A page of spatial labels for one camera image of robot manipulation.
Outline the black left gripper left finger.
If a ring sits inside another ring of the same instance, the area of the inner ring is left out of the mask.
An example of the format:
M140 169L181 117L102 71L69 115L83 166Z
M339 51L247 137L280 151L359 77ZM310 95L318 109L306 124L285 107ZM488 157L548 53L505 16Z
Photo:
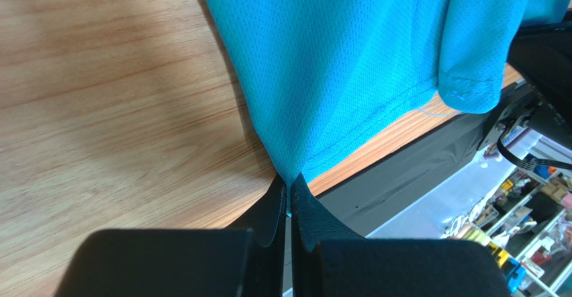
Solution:
M57 296L281 296L287 190L280 177L222 229L105 229L74 254Z

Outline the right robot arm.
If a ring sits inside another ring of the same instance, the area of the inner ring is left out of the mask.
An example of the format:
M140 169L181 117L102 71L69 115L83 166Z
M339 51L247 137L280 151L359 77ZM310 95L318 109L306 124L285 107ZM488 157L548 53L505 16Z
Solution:
M508 64L524 84L509 88L490 112L479 148L495 143L512 124L571 148L571 20L519 29Z

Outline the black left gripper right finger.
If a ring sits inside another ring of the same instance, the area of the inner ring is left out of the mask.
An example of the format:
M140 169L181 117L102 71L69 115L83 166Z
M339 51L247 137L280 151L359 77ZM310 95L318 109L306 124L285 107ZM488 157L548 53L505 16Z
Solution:
M489 251L464 240L368 239L291 186L294 296L508 296Z

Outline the blue t shirt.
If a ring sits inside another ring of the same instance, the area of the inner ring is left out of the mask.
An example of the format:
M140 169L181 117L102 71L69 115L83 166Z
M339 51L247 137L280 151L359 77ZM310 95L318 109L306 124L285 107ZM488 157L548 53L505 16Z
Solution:
M498 103L518 29L570 0L206 0L250 119L287 184L313 180L439 95Z

